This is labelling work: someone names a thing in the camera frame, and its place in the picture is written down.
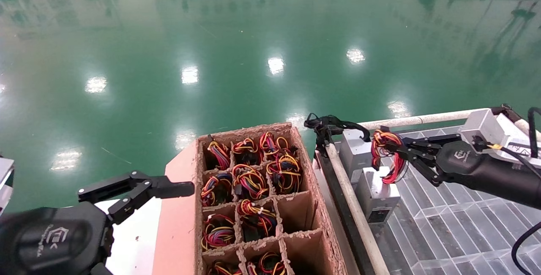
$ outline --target box compartment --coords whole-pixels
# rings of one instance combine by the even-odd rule
[[[317,205],[312,205],[310,192],[280,196],[277,200],[282,232],[311,231],[320,227]]]

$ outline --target metal frame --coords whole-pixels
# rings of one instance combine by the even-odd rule
[[[387,127],[402,127],[408,125],[422,125],[427,123],[438,123],[445,121],[465,120],[475,111],[488,108],[472,109],[450,113],[432,115],[421,115],[418,117],[403,117],[399,119],[379,120],[359,123],[368,130],[379,128],[380,125]],[[527,123],[524,120],[516,121],[514,124],[523,132],[527,133]],[[374,235],[365,218],[363,210],[357,200],[350,179],[340,161],[334,144],[326,145],[328,158],[315,152],[314,160],[317,160],[321,171],[329,186],[332,200],[342,222],[342,229],[346,234],[350,249],[359,271],[367,275],[389,275],[389,269],[385,264],[381,250],[375,241]]]

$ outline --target black cable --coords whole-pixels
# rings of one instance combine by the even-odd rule
[[[510,150],[509,148],[502,147],[500,148],[502,152],[506,152],[513,156],[515,159],[519,160],[520,163],[524,164],[530,171],[532,171],[534,174],[536,174],[541,179],[541,174],[537,171],[535,167],[531,163],[528,162],[528,160],[524,159],[518,152],[514,152]]]
[[[522,234],[513,244],[513,248],[511,250],[511,258],[513,259],[514,265],[516,265],[516,267],[526,275],[532,275],[532,273],[528,272],[528,270],[524,269],[524,267],[520,265],[518,259],[516,258],[516,252],[518,252],[518,248],[522,245],[522,243],[538,229],[541,229],[541,222],[537,223],[531,229],[528,229],[524,234]]]
[[[539,156],[539,152],[538,152],[538,148],[537,148],[536,124],[535,124],[535,121],[534,121],[534,118],[533,118],[535,112],[541,114],[541,109],[537,108],[537,107],[531,107],[529,109],[529,111],[528,111],[528,128],[530,129],[529,130],[529,135],[530,135],[530,149],[532,150],[532,152],[531,152],[531,157],[532,158],[537,158]],[[514,152],[512,150],[509,150],[506,147],[502,147],[500,149],[503,152],[506,152],[506,153],[510,154],[511,156],[515,157],[522,164],[524,164],[530,171],[532,171],[538,177],[541,178],[541,174],[537,171],[537,169],[535,169],[535,167],[533,167],[533,165],[531,165],[531,163],[529,163],[526,159],[524,159],[520,154],[518,154],[517,152]],[[529,236],[533,235],[533,233],[535,233],[538,229],[541,229],[541,222],[537,223],[536,225],[534,225],[533,227],[528,229],[524,234],[522,234],[516,240],[516,242],[514,242],[513,247],[511,249],[511,258],[513,259],[514,265],[516,265],[516,267],[522,273],[524,273],[525,275],[532,275],[532,274],[529,273],[528,270],[524,269],[524,267],[522,267],[522,265],[520,265],[520,263],[518,262],[518,258],[516,258],[516,253],[518,252],[518,248],[522,245],[522,243]]]
[[[325,144],[332,143],[332,136],[342,134],[344,129],[357,129],[363,132],[364,142],[370,142],[370,131],[365,127],[350,121],[342,121],[334,115],[326,115],[324,117],[318,117],[315,113],[310,113],[308,118],[304,122],[304,126],[313,129],[316,135],[315,146],[323,156],[327,157],[327,150],[325,150]]]
[[[539,156],[537,148],[537,133],[536,133],[536,123],[533,119],[533,115],[536,113],[541,114],[541,108],[531,107],[528,110],[528,128],[530,129],[530,150],[532,150],[531,157],[537,158]]]

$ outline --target wire harness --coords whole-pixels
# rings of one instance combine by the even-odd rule
[[[279,148],[278,154],[274,154],[276,159],[266,168],[276,193],[282,195],[299,192],[303,176],[295,158],[296,147],[290,148],[284,137],[276,138],[276,147]]]
[[[208,145],[207,150],[211,152],[215,156],[215,158],[218,160],[218,165],[216,166],[218,169],[225,171],[228,169],[228,167],[231,164],[231,160],[229,157],[229,149],[224,144],[219,144],[216,141],[210,142]]]
[[[276,232],[276,213],[263,206],[257,207],[255,203],[244,199],[237,206],[237,212],[242,222],[250,229],[257,230],[260,238],[274,236]]]
[[[232,151],[238,164],[256,165],[263,162],[263,152],[251,138],[234,144]]]
[[[235,165],[232,176],[233,188],[240,198],[259,200],[269,195],[267,179],[252,166]]]
[[[249,275],[285,275],[286,267],[282,259],[275,252],[266,252],[255,262],[247,263]]]
[[[217,260],[209,267],[207,275],[242,275],[238,266]]]
[[[379,168],[381,158],[383,157],[394,157],[393,164],[391,165],[391,170],[389,175],[383,177],[383,183],[390,184],[396,183],[402,179],[404,169],[406,168],[407,161],[398,156],[395,152],[390,152],[385,147],[388,147],[390,144],[394,146],[403,146],[402,137],[396,133],[384,132],[380,129],[374,131],[374,138],[372,140],[372,167]]]
[[[231,202],[232,197],[231,173],[218,173],[205,183],[201,189],[201,202],[204,207],[216,206],[222,203]]]
[[[221,248],[235,242],[234,222],[225,215],[212,214],[205,221],[205,230],[201,238],[203,250]]]

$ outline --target robotic arm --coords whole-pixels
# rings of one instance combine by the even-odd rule
[[[529,117],[529,136],[520,131],[505,115],[494,116],[490,109],[477,111],[468,117],[459,134],[434,136],[423,139],[389,136],[377,145],[398,154],[398,160],[407,160],[433,186],[442,182],[462,184],[472,190],[493,194],[500,198],[541,210],[541,160],[538,158],[533,112]],[[373,160],[379,169],[379,158]],[[518,269],[531,275],[520,265],[516,253],[530,235],[541,229],[534,225],[514,243],[511,257]]]
[[[0,218],[0,275],[112,275],[113,224],[128,219],[151,198],[177,198],[195,192],[191,182],[172,183],[139,171],[81,188],[79,204],[41,207]],[[93,204],[123,196],[104,213]]]
[[[402,140],[403,146],[387,149],[409,161],[433,186],[458,183],[541,210],[541,179],[526,166],[479,154],[460,134]]]

